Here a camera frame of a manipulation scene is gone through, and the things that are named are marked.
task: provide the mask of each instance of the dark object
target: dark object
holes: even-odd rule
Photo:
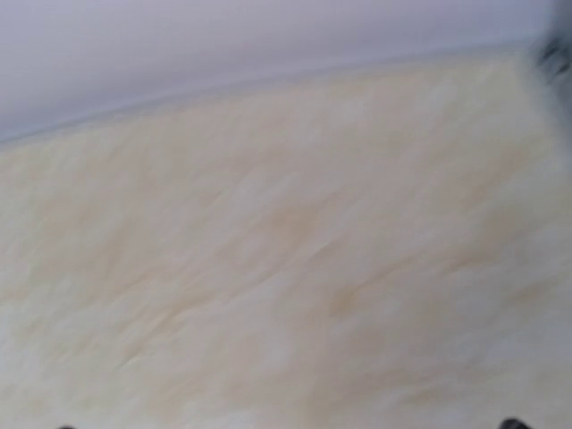
[[[551,38],[541,52],[539,63],[549,81],[568,73],[572,66],[572,55],[566,39],[562,36]]]
[[[499,429],[530,429],[530,427],[516,418],[507,418],[502,422]]]

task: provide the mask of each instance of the floor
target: floor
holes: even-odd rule
[[[568,428],[572,153],[520,64],[6,147],[0,426]]]

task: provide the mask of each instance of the white wall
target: white wall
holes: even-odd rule
[[[0,139],[300,72],[529,40],[548,0],[4,0]]]

